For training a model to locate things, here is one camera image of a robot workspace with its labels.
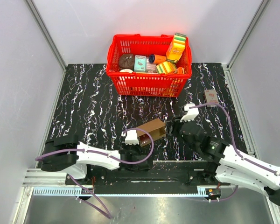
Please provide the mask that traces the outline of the white Kamenoko sponge pack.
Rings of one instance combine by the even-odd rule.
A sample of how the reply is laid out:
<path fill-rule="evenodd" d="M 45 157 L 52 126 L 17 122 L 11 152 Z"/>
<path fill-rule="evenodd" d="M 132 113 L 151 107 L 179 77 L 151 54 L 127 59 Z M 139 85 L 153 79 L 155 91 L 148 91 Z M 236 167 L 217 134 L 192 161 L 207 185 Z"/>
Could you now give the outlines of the white Kamenoko sponge pack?
<path fill-rule="evenodd" d="M 217 107 L 219 103 L 217 92 L 214 89 L 204 90 L 204 99 L 207 107 Z"/>

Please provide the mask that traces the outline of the left aluminium frame post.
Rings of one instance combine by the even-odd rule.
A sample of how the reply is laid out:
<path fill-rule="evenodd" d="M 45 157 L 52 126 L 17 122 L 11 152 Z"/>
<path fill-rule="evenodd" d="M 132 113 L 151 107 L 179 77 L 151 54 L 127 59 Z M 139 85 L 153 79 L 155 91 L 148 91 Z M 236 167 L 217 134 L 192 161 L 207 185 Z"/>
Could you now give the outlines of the left aluminium frame post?
<path fill-rule="evenodd" d="M 49 48 L 51 49 L 54 57 L 56 58 L 58 64 L 62 68 L 63 71 L 66 70 L 67 64 L 65 63 L 63 57 L 61 56 L 61 53 L 59 52 L 55 42 L 53 41 L 52 36 L 49 33 L 49 30 L 47 26 L 45 25 L 45 22 L 39 12 L 39 10 L 36 7 L 36 4 L 33 0 L 24 0 L 25 4 L 27 5 L 29 11 L 31 12 L 38 28 L 40 29 L 43 37 L 45 38 L 47 44 L 49 45 Z"/>

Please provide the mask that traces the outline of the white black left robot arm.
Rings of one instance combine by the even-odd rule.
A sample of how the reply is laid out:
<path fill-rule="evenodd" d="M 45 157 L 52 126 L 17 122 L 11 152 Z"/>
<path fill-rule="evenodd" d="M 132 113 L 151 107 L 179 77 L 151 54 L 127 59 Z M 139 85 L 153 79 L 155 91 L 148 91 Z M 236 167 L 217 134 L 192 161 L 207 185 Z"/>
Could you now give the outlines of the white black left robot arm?
<path fill-rule="evenodd" d="M 35 160 L 45 172 L 65 172 L 85 185 L 91 181 L 89 166 L 108 171 L 146 170 L 152 165 L 154 143 L 150 150 L 142 151 L 138 142 L 123 143 L 119 150 L 105 150 L 87 145 L 77 135 L 67 135 L 46 140 L 43 153 Z"/>

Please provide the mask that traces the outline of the right aluminium frame post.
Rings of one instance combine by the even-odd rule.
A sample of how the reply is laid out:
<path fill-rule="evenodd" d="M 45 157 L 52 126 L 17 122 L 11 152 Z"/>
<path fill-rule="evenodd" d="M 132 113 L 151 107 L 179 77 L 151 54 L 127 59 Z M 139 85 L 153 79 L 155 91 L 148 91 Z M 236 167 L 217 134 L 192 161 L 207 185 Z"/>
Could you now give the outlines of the right aluminium frame post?
<path fill-rule="evenodd" d="M 256 28 L 258 22 L 260 21 L 263 13 L 266 11 L 267 7 L 271 3 L 271 0 L 262 0 L 260 5 L 258 6 L 254 16 L 252 17 L 247 29 L 244 32 L 244 35 L 242 36 L 236 50 L 234 51 L 231 59 L 227 63 L 227 69 L 231 69 L 232 66 L 234 65 L 236 59 L 240 55 L 242 49 L 244 48 L 246 42 L 248 41 L 249 37 L 252 35 L 254 29 Z"/>

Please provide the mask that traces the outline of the small orange packet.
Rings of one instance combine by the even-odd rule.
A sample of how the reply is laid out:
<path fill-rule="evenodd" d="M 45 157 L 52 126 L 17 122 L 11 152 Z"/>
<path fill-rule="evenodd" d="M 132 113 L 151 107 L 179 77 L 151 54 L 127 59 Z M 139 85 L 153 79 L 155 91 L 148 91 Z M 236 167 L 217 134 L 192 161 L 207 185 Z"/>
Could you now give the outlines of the small orange packet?
<path fill-rule="evenodd" d="M 175 71 L 174 71 L 175 74 L 179 74 L 179 75 L 183 75 L 185 72 L 184 72 L 184 68 L 183 67 L 178 67 Z"/>

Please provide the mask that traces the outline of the aluminium frame post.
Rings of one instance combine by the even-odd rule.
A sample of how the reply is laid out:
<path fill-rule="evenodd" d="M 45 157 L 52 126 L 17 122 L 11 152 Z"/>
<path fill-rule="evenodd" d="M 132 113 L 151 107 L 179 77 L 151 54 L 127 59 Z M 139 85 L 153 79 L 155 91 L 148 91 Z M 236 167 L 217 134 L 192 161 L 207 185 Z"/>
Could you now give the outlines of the aluminium frame post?
<path fill-rule="evenodd" d="M 54 57 L 56 58 L 58 64 L 62 68 L 63 71 L 66 70 L 67 64 L 65 63 L 63 57 L 61 56 L 61 53 L 59 52 L 55 42 L 53 41 L 52 36 L 49 33 L 49 30 L 47 26 L 45 25 L 45 22 L 39 12 L 39 10 L 36 7 L 36 4 L 33 0 L 24 0 L 25 4 L 27 5 L 29 11 L 31 12 L 38 28 L 40 29 L 43 37 L 45 38 L 47 44 L 49 45 L 49 48 L 51 49 Z"/>
<path fill-rule="evenodd" d="M 254 29 L 256 28 L 258 22 L 260 21 L 263 13 L 266 11 L 267 7 L 271 3 L 271 0 L 262 0 L 260 5 L 258 6 L 254 16 L 252 17 L 247 29 L 244 32 L 244 35 L 242 36 L 236 50 L 234 51 L 231 59 L 227 63 L 227 69 L 231 69 L 232 66 L 234 65 L 236 59 L 240 55 L 242 49 L 244 48 L 246 42 L 248 41 L 249 37 L 252 35 Z"/>

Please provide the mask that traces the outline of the tall orange sponge pack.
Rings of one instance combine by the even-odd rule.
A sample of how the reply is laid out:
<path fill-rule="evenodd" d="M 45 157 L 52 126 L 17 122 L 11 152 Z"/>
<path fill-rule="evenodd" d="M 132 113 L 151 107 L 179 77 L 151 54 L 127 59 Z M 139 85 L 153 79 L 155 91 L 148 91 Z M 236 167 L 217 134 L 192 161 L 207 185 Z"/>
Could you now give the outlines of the tall orange sponge pack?
<path fill-rule="evenodd" d="M 185 46 L 186 35 L 175 33 L 166 52 L 167 60 L 171 63 L 177 63 L 185 50 Z"/>

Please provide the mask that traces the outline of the brown cardboard box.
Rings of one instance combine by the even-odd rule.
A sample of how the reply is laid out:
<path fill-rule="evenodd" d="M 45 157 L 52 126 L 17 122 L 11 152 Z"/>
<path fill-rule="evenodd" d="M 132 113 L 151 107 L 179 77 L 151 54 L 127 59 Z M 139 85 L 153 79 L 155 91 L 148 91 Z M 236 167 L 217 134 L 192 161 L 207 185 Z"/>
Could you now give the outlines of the brown cardboard box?
<path fill-rule="evenodd" d="M 145 135 L 148 136 L 143 131 L 149 133 L 153 141 L 159 140 L 166 136 L 166 124 L 160 119 L 151 120 L 143 125 L 138 126 L 137 128 L 141 129 L 141 130 L 137 129 L 137 135 L 139 140 L 140 140 L 140 136 L 145 136 Z"/>

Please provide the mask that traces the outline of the aluminium slotted rail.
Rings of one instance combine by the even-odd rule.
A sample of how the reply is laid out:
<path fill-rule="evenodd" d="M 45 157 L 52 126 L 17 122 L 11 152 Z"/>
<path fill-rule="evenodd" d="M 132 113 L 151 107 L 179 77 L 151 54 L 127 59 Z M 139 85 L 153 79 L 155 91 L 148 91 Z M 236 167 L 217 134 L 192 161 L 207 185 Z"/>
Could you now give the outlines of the aluminium slotted rail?
<path fill-rule="evenodd" d="M 194 184 L 192 176 L 186 176 L 186 183 L 182 183 L 173 179 L 115 180 L 98 173 L 88 181 L 73 181 L 66 173 L 47 173 L 37 168 L 26 172 L 23 186 L 32 187 L 36 196 L 84 197 L 209 197 L 230 187 L 223 183 Z"/>

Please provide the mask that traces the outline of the small red plastic packet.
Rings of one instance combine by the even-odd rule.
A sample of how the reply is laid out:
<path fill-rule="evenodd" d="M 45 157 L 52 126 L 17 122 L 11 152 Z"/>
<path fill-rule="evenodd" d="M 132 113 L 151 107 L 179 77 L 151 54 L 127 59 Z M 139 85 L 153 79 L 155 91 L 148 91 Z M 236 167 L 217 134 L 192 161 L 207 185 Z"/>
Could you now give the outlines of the small red plastic packet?
<path fill-rule="evenodd" d="M 151 140 L 148 136 L 140 136 L 140 144 L 141 145 L 147 145 L 147 144 L 150 144 L 151 143 Z"/>

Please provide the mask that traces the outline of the teal white small box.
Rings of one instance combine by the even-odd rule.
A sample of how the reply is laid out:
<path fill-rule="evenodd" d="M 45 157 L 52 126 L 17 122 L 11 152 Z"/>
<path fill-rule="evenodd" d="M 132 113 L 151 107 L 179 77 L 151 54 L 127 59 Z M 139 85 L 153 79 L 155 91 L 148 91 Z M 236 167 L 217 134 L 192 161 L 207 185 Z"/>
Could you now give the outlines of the teal white small box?
<path fill-rule="evenodd" d="M 145 72 L 146 71 L 146 64 L 147 64 L 147 57 L 135 55 L 134 57 L 134 72 Z"/>

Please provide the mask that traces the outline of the white round lid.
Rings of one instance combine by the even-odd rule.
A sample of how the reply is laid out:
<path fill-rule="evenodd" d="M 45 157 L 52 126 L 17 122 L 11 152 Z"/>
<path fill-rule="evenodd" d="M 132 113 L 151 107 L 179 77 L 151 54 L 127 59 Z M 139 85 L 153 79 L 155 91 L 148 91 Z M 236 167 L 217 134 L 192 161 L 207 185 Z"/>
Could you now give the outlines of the white round lid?
<path fill-rule="evenodd" d="M 120 72 L 126 72 L 126 73 L 133 73 L 133 70 L 131 69 L 122 69 Z"/>

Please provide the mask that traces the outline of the pink white small box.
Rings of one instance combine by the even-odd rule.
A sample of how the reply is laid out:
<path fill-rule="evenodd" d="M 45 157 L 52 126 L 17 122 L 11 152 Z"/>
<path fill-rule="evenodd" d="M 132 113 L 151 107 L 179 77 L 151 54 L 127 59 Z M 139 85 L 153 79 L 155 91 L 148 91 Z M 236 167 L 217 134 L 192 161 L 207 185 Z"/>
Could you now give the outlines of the pink white small box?
<path fill-rule="evenodd" d="M 147 62 L 146 63 L 146 73 L 157 73 L 156 64 Z"/>

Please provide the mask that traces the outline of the red plastic shopping basket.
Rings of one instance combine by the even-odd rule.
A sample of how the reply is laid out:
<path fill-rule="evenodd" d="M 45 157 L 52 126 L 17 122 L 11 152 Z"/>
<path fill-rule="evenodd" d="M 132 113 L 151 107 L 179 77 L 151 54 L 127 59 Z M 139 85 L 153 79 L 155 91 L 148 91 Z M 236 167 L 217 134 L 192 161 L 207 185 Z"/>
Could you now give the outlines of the red plastic shopping basket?
<path fill-rule="evenodd" d="M 151 54 L 166 56 L 166 52 L 174 35 L 141 36 L 115 35 L 108 51 L 106 73 L 112 79 L 119 95 L 178 97 L 184 84 L 192 76 L 192 55 L 189 40 L 186 37 L 185 50 L 176 68 L 183 67 L 184 74 L 159 74 L 120 72 L 119 58 L 123 54 L 146 56 L 149 62 Z"/>

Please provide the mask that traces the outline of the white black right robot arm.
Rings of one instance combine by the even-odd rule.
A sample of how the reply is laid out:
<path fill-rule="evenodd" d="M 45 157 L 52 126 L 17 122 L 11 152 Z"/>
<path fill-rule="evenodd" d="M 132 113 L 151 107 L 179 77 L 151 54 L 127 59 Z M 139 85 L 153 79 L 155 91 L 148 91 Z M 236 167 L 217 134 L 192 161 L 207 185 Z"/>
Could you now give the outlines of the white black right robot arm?
<path fill-rule="evenodd" d="M 244 187 L 280 206 L 280 167 L 238 151 L 222 139 L 208 136 L 194 121 L 176 119 L 171 133 L 208 162 L 209 166 L 202 175 L 205 183 L 230 183 Z"/>

